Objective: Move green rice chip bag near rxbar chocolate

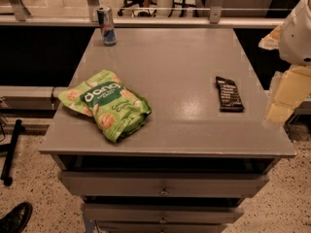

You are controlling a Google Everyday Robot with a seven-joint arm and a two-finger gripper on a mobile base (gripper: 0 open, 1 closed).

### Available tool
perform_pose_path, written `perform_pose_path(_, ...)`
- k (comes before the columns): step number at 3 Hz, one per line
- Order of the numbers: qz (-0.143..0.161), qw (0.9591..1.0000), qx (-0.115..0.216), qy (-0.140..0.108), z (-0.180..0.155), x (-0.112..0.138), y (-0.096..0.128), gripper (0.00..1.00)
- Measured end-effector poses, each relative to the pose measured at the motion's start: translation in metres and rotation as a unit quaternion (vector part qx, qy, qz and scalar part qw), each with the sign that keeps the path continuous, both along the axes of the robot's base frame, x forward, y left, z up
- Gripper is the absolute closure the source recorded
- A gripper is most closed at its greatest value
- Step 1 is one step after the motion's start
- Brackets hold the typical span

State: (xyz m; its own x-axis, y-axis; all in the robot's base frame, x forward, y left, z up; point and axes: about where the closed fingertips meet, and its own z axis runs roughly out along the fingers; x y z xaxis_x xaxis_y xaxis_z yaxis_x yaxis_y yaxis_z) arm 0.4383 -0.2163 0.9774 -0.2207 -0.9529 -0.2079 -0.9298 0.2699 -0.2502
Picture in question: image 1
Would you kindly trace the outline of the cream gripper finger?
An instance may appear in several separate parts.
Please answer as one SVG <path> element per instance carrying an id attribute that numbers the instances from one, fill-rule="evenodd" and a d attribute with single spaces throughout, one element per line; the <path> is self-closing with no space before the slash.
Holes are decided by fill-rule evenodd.
<path id="1" fill-rule="evenodd" d="M 292 65 L 284 73 L 276 72 L 268 91 L 264 120 L 272 124 L 284 124 L 310 94 L 310 67 Z"/>
<path id="2" fill-rule="evenodd" d="M 259 47 L 264 50 L 279 49 L 280 32 L 281 26 L 278 25 L 259 41 Z"/>

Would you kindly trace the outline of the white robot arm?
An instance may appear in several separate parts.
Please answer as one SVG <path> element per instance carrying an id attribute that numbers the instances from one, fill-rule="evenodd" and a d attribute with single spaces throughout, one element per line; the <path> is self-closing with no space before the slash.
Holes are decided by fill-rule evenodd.
<path id="1" fill-rule="evenodd" d="M 264 113 L 266 124 L 281 125 L 311 94 L 311 0 L 300 0 L 281 25 L 259 41 L 264 50 L 278 50 L 291 64 L 276 71 L 270 84 Z"/>

